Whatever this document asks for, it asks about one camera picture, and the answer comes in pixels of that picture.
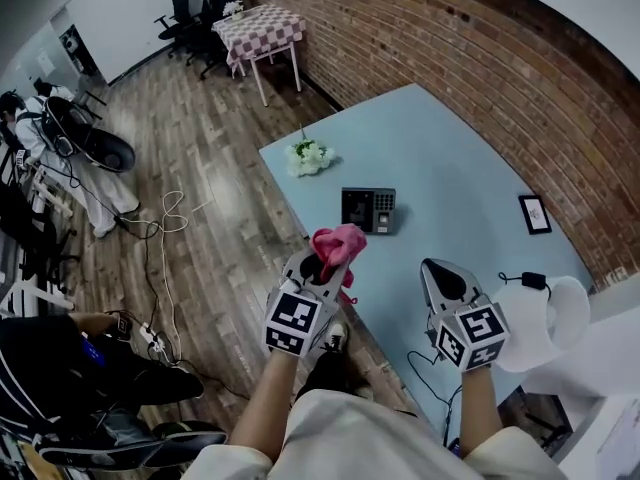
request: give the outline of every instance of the desk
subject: desk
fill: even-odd
[[[275,4],[254,7],[246,11],[244,17],[238,21],[229,17],[215,22],[212,27],[212,30],[218,33],[229,50],[227,64],[231,66],[233,71],[238,66],[244,76],[242,61],[251,62],[260,97],[265,107],[268,106],[268,103],[256,61],[269,57],[271,64],[273,64],[274,54],[288,50],[291,53],[296,87],[300,92],[302,87],[298,74],[295,42],[302,40],[302,33],[305,29],[306,21],[302,16]]]
[[[598,480],[598,451],[636,396],[611,396],[596,402],[587,418],[553,456],[569,480]]]
[[[312,234],[340,224],[342,187],[395,188],[395,236],[369,236],[352,264],[355,309],[391,366],[434,427],[442,432],[446,407],[433,398],[407,362],[412,349],[434,357],[425,336],[427,307],[421,261],[441,258],[472,271],[489,295],[507,275],[523,271],[570,275],[585,287],[591,278],[573,246],[551,219],[553,232],[531,236],[518,195],[524,181],[464,121],[417,85],[351,107],[306,129],[309,139],[335,148],[340,160],[312,177],[287,175],[284,148],[296,132],[260,153],[298,222]],[[415,363],[431,387],[449,398],[460,374],[449,362]],[[492,368],[498,402],[522,381]],[[460,427],[456,398],[450,439]]]

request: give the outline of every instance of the light blue table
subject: light blue table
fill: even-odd
[[[419,277],[424,258],[440,258],[472,271],[484,291],[495,293],[498,272],[570,275],[585,288],[591,277],[551,219],[553,232],[531,236],[518,196],[531,190],[464,121],[417,85],[351,107],[305,129],[309,139],[335,148],[341,160],[313,177],[287,175],[284,148],[296,132],[260,153],[300,224],[309,233],[340,224],[342,187],[395,188],[399,227],[394,236],[368,236],[352,264],[356,311],[434,427],[443,432],[446,407],[407,362],[417,350],[434,357],[424,332],[427,307]],[[442,398],[460,385],[449,362],[412,361]],[[498,402],[523,377],[492,368]],[[450,439],[460,427],[456,398]]]

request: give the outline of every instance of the white flower bouquet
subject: white flower bouquet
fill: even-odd
[[[326,148],[315,140],[307,139],[304,130],[302,130],[302,140],[293,146],[287,146],[284,154],[288,160],[289,176],[298,178],[326,169],[336,158],[336,152],[332,148]]]
[[[244,11],[244,4],[242,0],[235,0],[233,2],[227,2],[222,11],[223,16],[232,16],[234,19],[242,17]]]

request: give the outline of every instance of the picture frame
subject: picture frame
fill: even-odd
[[[551,223],[542,198],[538,195],[518,197],[530,235],[551,233]]]

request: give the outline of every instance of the cable on floor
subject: cable on floor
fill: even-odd
[[[175,203],[173,203],[173,205],[167,209],[167,197],[172,196],[174,194],[178,194],[178,199],[176,200]],[[167,279],[167,255],[165,252],[165,247],[164,247],[164,239],[165,239],[165,235],[167,233],[177,233],[178,231],[182,231],[184,230],[188,225],[189,225],[189,219],[187,219],[186,217],[184,217],[183,215],[177,214],[177,213],[171,213],[179,204],[180,202],[184,199],[184,192],[182,192],[181,190],[172,190],[170,192],[167,192],[163,197],[162,197],[162,209],[164,210],[164,214],[162,215],[162,219],[160,222],[157,221],[148,221],[148,220],[130,220],[130,219],[126,219],[124,217],[120,217],[121,220],[123,220],[124,222],[128,222],[129,224],[146,224],[147,225],[147,230],[149,230],[149,228],[151,226],[156,226],[156,233],[158,232],[158,230],[160,231],[161,235],[160,235],[160,250],[162,251],[162,277],[164,278],[164,286],[165,289],[167,291],[167,297],[169,298],[169,303],[171,304],[171,324],[173,326],[173,330],[175,332],[176,335],[176,339],[177,339],[177,352],[178,352],[178,361],[180,361],[182,359],[182,339],[180,338],[180,333],[178,332],[178,327],[176,325],[176,305],[173,301],[173,296],[171,295],[171,289],[169,288],[169,281]],[[174,229],[167,229],[167,219],[178,219],[182,222],[181,225],[179,225],[178,227],[174,228]],[[145,255],[145,263],[148,262],[148,249],[147,249],[147,254]],[[154,294],[156,296],[156,306],[154,307],[154,311],[151,314],[151,318],[149,319],[149,329],[151,329],[151,325],[153,324],[153,318],[155,316],[155,312],[156,312],[156,308],[159,305],[158,304],[158,295],[154,290]]]
[[[93,192],[91,192],[84,185],[82,185],[82,182],[80,181],[80,179],[77,178],[73,174],[73,166],[71,165],[71,162],[65,161],[65,167],[69,170],[68,174],[64,173],[64,172],[61,172],[61,171],[59,171],[57,169],[54,169],[54,168],[52,168],[52,167],[50,167],[48,165],[44,165],[44,167],[46,167],[47,169],[51,169],[52,171],[57,172],[58,174],[69,178],[70,182],[73,182],[75,180],[76,183],[78,183],[77,186],[82,187],[96,201],[98,201],[98,203],[100,203],[107,211],[109,211],[111,214],[114,215],[114,218],[116,219],[116,222],[117,221],[123,221],[123,222],[128,222],[129,224],[146,224],[147,225],[147,228],[146,228],[144,236],[137,235],[136,233],[134,233],[131,230],[129,230],[126,226],[123,226],[123,227],[129,234],[131,234],[131,235],[135,236],[136,238],[138,238],[140,240],[143,240],[145,242],[144,275],[145,275],[145,280],[146,280],[147,284],[149,285],[149,288],[151,289],[151,291],[153,292],[153,295],[154,295],[154,307],[153,307],[153,310],[151,311],[151,316],[149,318],[149,324],[147,326],[147,328],[150,331],[152,329],[152,325],[153,325],[153,321],[154,321],[155,315],[158,312],[159,307],[160,307],[160,297],[158,296],[158,292],[155,290],[155,288],[153,286],[153,283],[151,282],[151,279],[149,278],[149,268],[148,268],[148,266],[149,266],[149,239],[151,239],[154,236],[156,236],[158,234],[158,232],[161,233],[161,236],[160,236],[160,249],[162,251],[162,275],[163,275],[163,278],[164,278],[164,286],[165,286],[165,289],[166,289],[166,292],[167,292],[167,296],[168,296],[169,302],[171,304],[171,324],[173,326],[173,330],[175,332],[175,335],[176,335],[176,338],[177,338],[177,343],[178,343],[178,357],[176,359],[176,357],[174,355],[174,351],[173,351],[173,343],[171,342],[171,340],[169,339],[167,334],[165,332],[162,332],[162,331],[159,332],[159,333],[155,333],[156,337],[160,337],[161,335],[164,335],[163,342],[165,343],[165,348],[162,350],[162,354],[163,354],[163,356],[165,358],[166,364],[168,366],[178,366],[180,363],[187,363],[187,364],[191,365],[193,370],[200,377],[202,377],[204,379],[207,379],[207,380],[211,380],[211,381],[217,382],[225,390],[227,390],[229,393],[231,393],[232,395],[237,396],[238,398],[242,398],[244,400],[249,401],[249,397],[248,396],[242,395],[242,394],[237,393],[236,391],[230,389],[219,378],[211,377],[211,376],[208,376],[208,375],[205,375],[205,374],[201,373],[191,361],[189,361],[188,359],[183,359],[182,358],[182,340],[180,338],[180,332],[178,331],[178,327],[176,325],[176,307],[175,307],[175,303],[173,301],[173,296],[171,294],[171,289],[169,288],[169,282],[168,282],[168,278],[167,278],[167,257],[166,257],[166,251],[165,251],[165,246],[164,246],[165,245],[164,244],[164,240],[165,240],[165,235],[167,233],[176,233],[178,231],[182,231],[182,230],[186,229],[186,227],[189,225],[189,219],[187,217],[185,217],[183,215],[180,215],[180,214],[177,214],[177,213],[171,213],[182,202],[182,200],[184,199],[184,197],[185,197],[184,196],[184,192],[182,192],[181,190],[172,190],[170,192],[167,192],[162,197],[162,209],[164,210],[164,214],[162,215],[162,219],[161,219],[160,222],[155,221],[155,220],[154,221],[147,221],[147,220],[143,220],[143,219],[131,220],[131,219],[127,219],[125,217],[120,217],[119,215],[114,213],[113,210],[111,208],[109,208],[107,205],[105,205],[102,201],[100,201],[98,199],[98,197]],[[175,203],[173,203],[173,205],[171,205],[170,208],[167,208],[167,197],[172,196],[174,194],[178,194],[178,199],[175,201]],[[182,224],[180,226],[176,227],[176,228],[167,229],[167,219],[179,219],[182,222]],[[130,311],[116,310],[116,311],[108,312],[108,314],[113,314],[113,313],[123,313],[123,314],[129,316],[132,320],[134,320],[141,327],[143,326],[143,323],[135,315],[133,315],[133,313],[131,313]],[[149,356],[149,358],[152,361],[156,361],[156,362],[162,363],[162,361],[159,358],[155,358],[154,359],[151,356],[151,350],[152,349],[153,349],[153,343],[150,343],[149,346],[147,347],[147,355]]]

